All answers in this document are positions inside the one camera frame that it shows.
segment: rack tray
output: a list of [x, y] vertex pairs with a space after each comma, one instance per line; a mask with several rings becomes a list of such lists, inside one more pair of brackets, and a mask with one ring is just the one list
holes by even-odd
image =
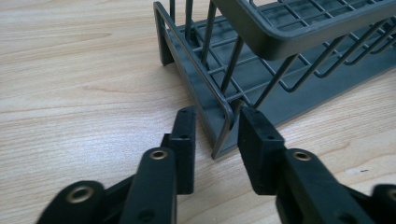
[[396, 65], [396, 1], [213, 0], [194, 22], [187, 0], [178, 27], [170, 5], [154, 3], [161, 60], [176, 63], [214, 159], [236, 148], [241, 105], [279, 125]]

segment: wire rack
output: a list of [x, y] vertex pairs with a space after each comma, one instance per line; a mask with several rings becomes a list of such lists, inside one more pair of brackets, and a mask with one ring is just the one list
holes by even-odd
[[173, 6], [154, 3], [162, 62], [177, 64], [214, 159], [236, 148], [240, 106], [278, 125], [396, 65], [396, 1], [213, 0], [193, 21], [188, 0], [178, 27]]

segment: plastic dish rack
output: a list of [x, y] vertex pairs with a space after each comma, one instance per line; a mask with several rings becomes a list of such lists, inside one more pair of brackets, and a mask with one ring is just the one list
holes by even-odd
[[396, 65], [396, 0], [208, 4], [193, 21], [187, 0], [181, 26], [174, 0], [154, 12], [161, 61], [176, 63], [214, 159], [236, 148], [240, 106], [279, 125]]

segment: wooden table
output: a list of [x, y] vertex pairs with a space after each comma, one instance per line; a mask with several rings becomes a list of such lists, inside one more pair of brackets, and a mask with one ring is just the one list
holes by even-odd
[[[194, 4], [203, 19], [207, 1]], [[396, 183], [395, 73], [281, 126], [287, 146], [316, 153], [362, 192]], [[35, 223], [79, 180], [108, 188], [133, 174], [187, 105], [175, 65], [160, 63], [152, 2], [1, 1], [0, 223]], [[178, 197], [178, 223], [279, 222], [274, 198], [252, 192], [239, 152], [218, 161], [210, 152], [198, 122], [196, 188]]]

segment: wood grain surface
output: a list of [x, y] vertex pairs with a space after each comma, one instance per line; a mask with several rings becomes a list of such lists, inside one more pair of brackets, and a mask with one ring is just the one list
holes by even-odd
[[[207, 5], [194, 1], [196, 20]], [[183, 7], [178, 0], [178, 24]], [[395, 75], [284, 124], [287, 146], [316, 153], [364, 193], [395, 184]], [[35, 223], [79, 180], [108, 188], [133, 174], [191, 104], [175, 65], [160, 63], [151, 1], [1, 1], [0, 223]], [[195, 192], [178, 197], [178, 223], [278, 223], [274, 198], [254, 194], [239, 152], [218, 161], [210, 152], [198, 121]]]

